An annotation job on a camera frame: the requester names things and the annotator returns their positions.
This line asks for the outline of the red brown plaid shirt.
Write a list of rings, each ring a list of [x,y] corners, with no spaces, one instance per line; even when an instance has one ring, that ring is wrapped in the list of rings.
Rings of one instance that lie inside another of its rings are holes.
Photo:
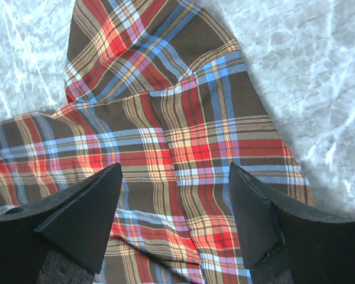
[[[0,122],[0,213],[119,163],[97,283],[250,283],[230,164],[306,204],[313,191],[234,37],[190,1],[76,1],[67,104]]]

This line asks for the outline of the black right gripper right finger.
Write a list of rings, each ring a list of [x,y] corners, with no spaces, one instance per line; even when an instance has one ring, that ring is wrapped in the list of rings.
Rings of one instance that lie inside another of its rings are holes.
[[[253,283],[355,283],[355,219],[291,198],[236,164],[229,184]]]

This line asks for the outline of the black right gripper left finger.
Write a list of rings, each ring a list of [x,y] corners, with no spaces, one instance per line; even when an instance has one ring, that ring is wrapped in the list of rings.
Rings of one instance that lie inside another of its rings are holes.
[[[121,166],[0,215],[0,283],[92,283],[101,271]]]

